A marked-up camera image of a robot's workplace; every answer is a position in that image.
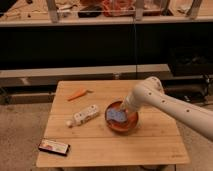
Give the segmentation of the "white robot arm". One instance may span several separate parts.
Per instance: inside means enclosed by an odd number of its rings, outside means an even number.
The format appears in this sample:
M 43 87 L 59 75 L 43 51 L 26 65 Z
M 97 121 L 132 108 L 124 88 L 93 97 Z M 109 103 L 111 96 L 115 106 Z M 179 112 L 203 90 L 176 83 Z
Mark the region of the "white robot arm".
M 213 111 L 166 95 L 157 77 L 148 77 L 137 83 L 125 97 L 121 108 L 132 113 L 139 111 L 143 104 L 158 108 L 213 142 Z

